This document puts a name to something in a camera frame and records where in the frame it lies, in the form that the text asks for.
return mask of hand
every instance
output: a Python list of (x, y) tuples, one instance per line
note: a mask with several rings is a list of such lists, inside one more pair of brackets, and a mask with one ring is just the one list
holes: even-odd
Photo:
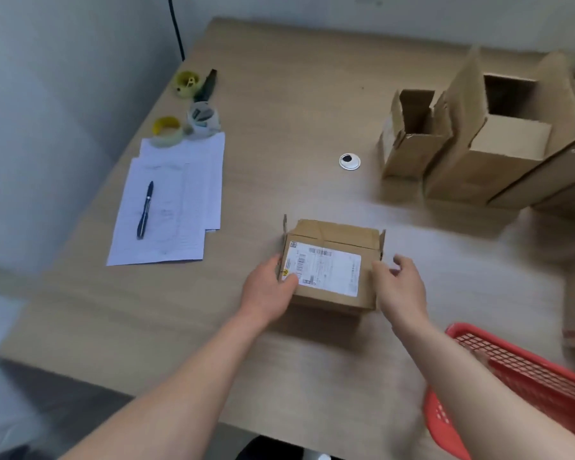
[(381, 261), (373, 262), (373, 282), (379, 306), (394, 331), (429, 322), (426, 311), (426, 287), (411, 258), (395, 255), (400, 269), (390, 269)]
[(280, 255), (277, 254), (260, 263), (249, 273), (243, 284), (241, 308), (238, 313), (259, 320), (264, 327), (285, 313), (298, 286), (296, 274), (289, 275), (284, 281), (277, 279), (275, 267), (279, 258)]

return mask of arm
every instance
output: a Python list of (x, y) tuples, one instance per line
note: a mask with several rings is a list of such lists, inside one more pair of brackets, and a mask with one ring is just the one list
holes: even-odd
[(169, 379), (119, 410), (63, 458), (200, 459), (241, 362), (258, 335), (282, 316), (298, 285), (277, 281), (278, 255), (243, 286), (241, 306)]
[(473, 460), (571, 459), (575, 435), (514, 394), (428, 319), (426, 289), (409, 258), (373, 264), (392, 329), (449, 412)]

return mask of forearm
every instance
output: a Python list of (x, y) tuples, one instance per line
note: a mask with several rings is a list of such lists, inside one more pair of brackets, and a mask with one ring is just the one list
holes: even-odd
[(200, 459), (237, 370), (264, 324), (237, 315), (169, 379), (130, 402), (67, 460)]
[(397, 335), (473, 460), (575, 460), (572, 433), (514, 394), (452, 338), (430, 323)]

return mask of white wall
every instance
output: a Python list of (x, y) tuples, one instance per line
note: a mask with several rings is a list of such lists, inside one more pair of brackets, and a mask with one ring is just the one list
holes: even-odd
[[(0, 0), (0, 339), (23, 304), (8, 281), (50, 264), (176, 69), (167, 12), (159, 0)], [(0, 367), (0, 449), (97, 392)]]
[(513, 50), (575, 51), (575, 0), (175, 0), (188, 45), (214, 16)]

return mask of barcode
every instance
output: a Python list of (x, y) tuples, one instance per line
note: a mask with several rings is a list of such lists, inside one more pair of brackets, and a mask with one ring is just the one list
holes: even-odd
[(315, 255), (332, 256), (332, 250), (324, 250), (323, 248), (313, 248), (309, 247), (309, 252)]
[(305, 269), (305, 258), (307, 255), (305, 253), (299, 253), (298, 255), (298, 263), (296, 263), (296, 274), (300, 278), (303, 270)]

